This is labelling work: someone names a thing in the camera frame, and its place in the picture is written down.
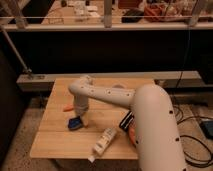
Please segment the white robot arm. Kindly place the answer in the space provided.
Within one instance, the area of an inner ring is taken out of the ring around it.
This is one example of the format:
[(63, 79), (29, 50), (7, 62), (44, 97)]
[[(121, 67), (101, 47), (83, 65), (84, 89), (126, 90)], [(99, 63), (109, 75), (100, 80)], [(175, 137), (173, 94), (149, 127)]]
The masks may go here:
[(74, 80), (68, 90), (74, 96), (74, 111), (82, 116), (88, 99), (130, 110), (135, 121), (135, 141), (140, 171), (187, 171), (172, 101), (156, 84), (136, 89), (94, 86), (90, 76)]

